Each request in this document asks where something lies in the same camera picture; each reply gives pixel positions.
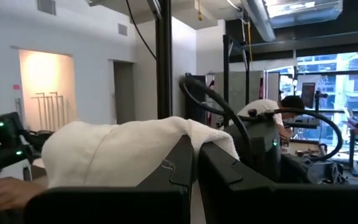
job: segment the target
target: black cable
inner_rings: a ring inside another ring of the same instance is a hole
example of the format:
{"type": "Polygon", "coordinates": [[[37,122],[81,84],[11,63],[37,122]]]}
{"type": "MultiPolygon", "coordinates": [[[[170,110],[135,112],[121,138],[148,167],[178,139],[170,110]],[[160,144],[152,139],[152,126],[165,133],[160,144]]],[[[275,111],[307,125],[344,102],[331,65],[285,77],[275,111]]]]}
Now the black cable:
{"type": "MultiPolygon", "coordinates": [[[[211,113],[221,115],[221,116],[230,116],[231,119],[233,120],[234,124],[239,129],[242,137],[244,138],[244,141],[246,142],[246,146],[250,147],[250,137],[249,137],[249,135],[248,135],[248,133],[246,131],[246,128],[244,127],[244,124],[241,121],[255,122],[255,121],[259,120],[258,117],[250,118],[250,117],[239,116],[239,115],[234,114],[232,112],[232,109],[230,108],[230,106],[224,101],[224,99],[219,94],[217,94],[213,90],[210,90],[204,83],[201,83],[200,81],[196,80],[195,78],[193,78],[193,77],[191,77],[189,75],[187,75],[185,78],[180,80],[179,87],[180,87],[180,90],[187,97],[189,97],[194,103],[196,103],[198,106],[202,107],[204,110],[209,111],[211,113]],[[212,107],[210,107],[210,106],[208,106],[206,104],[203,104],[203,103],[199,102],[188,91],[188,89],[186,87],[187,85],[191,85],[192,87],[198,89],[199,91],[202,91],[205,94],[207,94],[209,97],[211,97],[213,100],[215,100],[218,103],[219,106],[221,106],[223,108],[223,111],[214,109],[214,108],[212,108],[212,107]]],[[[338,142],[336,144],[335,149],[333,151],[331,151],[329,154],[326,154],[324,156],[310,158],[311,161],[315,162],[315,161],[324,161],[326,159],[329,159],[332,156],[334,156],[335,154],[337,154],[339,152],[339,150],[342,148],[343,138],[342,138],[341,130],[339,130],[338,126],[336,126],[336,124],[333,121],[331,121],[330,119],[328,119],[327,117],[325,117],[323,115],[320,115],[320,114],[316,114],[314,112],[310,112],[310,111],[307,111],[307,110],[296,109],[296,108],[284,108],[284,109],[274,110],[274,114],[277,114],[277,113],[296,113],[296,114],[310,115],[310,116],[312,116],[314,118],[317,118],[317,119],[319,119],[321,121],[324,121],[325,123],[330,125],[330,127],[333,128],[333,130],[335,131],[335,133],[337,135],[337,138],[338,138],[338,142]]]]}
{"type": "Polygon", "coordinates": [[[153,58],[154,58],[154,59],[157,59],[157,57],[156,57],[155,54],[153,53],[152,49],[150,49],[149,45],[147,44],[146,40],[144,40],[142,34],[140,33],[139,28],[138,28],[137,25],[136,25],[134,16],[132,15],[131,6],[129,5],[128,0],[125,0],[125,1],[126,1],[126,3],[127,3],[127,7],[128,7],[128,11],[129,11],[129,17],[131,18],[132,23],[134,24],[135,29],[136,29],[137,33],[139,34],[139,37],[142,39],[144,45],[147,47],[147,50],[149,50],[150,54],[152,54],[153,58]]]}

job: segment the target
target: ceiling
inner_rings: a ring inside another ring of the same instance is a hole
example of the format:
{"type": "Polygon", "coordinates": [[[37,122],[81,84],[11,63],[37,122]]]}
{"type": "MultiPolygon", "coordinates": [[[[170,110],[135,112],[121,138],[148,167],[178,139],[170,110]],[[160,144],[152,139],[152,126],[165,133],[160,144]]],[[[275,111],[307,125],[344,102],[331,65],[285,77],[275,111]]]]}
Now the ceiling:
{"type": "MultiPolygon", "coordinates": [[[[134,15],[134,20],[137,24],[154,19],[147,1],[128,1],[132,14],[134,15]]],[[[237,6],[241,5],[241,0],[231,1],[237,6]]],[[[102,0],[99,2],[105,7],[129,16],[126,0],[102,0]]],[[[172,0],[172,16],[197,30],[216,26],[218,24],[218,20],[220,19],[237,19],[239,17],[239,13],[226,0],[172,0]],[[203,15],[202,21],[198,20],[199,4],[203,15]]]]}

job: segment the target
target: white shirt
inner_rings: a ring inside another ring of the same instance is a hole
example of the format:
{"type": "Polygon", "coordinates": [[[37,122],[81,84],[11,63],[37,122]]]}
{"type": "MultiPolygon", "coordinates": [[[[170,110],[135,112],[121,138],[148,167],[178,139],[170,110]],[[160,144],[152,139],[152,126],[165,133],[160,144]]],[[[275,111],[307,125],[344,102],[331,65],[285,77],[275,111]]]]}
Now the white shirt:
{"type": "MultiPolygon", "coordinates": [[[[249,103],[247,106],[245,106],[242,110],[240,110],[240,112],[238,112],[238,115],[249,116],[248,111],[252,110],[252,109],[255,109],[257,111],[257,114],[260,114],[267,110],[277,110],[280,108],[278,107],[278,103],[274,100],[268,100],[268,99],[255,100],[255,101],[249,103]]],[[[281,114],[275,114],[274,120],[275,120],[276,124],[284,126],[283,118],[282,118],[281,114]]]]}

